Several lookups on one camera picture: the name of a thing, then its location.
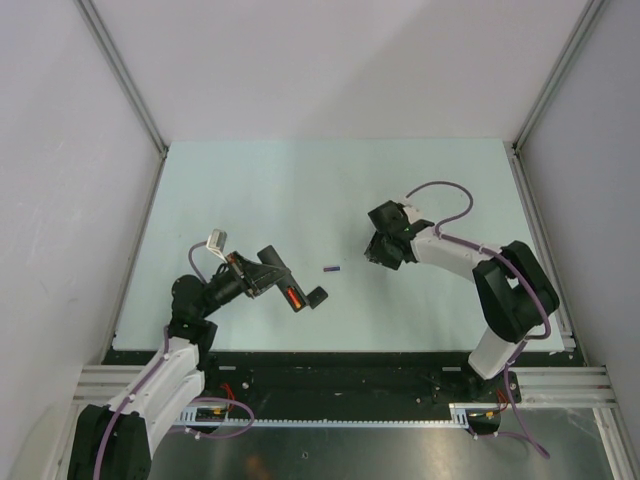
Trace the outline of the black remote control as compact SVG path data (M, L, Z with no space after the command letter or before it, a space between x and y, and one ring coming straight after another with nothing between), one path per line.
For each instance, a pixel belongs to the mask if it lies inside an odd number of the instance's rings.
M306 297L299 284L294 279L291 270L286 266L276 249L269 245L257 253L259 260L266 265L277 267L283 276L276 282L276 286L286 298L294 312L299 312L307 306Z

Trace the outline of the black battery cover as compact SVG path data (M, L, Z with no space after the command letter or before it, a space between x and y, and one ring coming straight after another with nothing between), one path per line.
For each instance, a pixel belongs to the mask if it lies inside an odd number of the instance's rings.
M316 287L307 294L308 305L311 309L317 308L322 302L328 299L327 291L321 286Z

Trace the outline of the red orange battery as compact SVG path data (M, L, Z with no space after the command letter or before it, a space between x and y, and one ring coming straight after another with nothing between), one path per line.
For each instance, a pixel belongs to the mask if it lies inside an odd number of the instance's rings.
M292 307L295 310L300 310L302 308L302 303L297 295L296 290L293 287L289 287L286 293L291 302Z

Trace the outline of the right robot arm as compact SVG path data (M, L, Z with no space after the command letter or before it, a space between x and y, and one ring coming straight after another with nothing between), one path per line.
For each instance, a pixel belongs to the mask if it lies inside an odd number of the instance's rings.
M471 282L486 329L461 376L463 393L484 401L497 378L526 344L551 335L550 315L559 296L530 247L513 241L491 248L441 233L408 204L389 200L368 213L374 234L368 261L397 270L416 263L438 267Z

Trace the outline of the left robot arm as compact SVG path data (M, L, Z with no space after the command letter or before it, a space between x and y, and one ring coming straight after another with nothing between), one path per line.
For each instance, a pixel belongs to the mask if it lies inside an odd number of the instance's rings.
M78 416L67 476L70 479L145 479L175 419L192 400L214 397L221 376L206 366L217 326L211 314L240 296L255 299L289 279L273 246L251 261L228 254L210 280L178 278L171 288L171 319L151 361L105 405Z

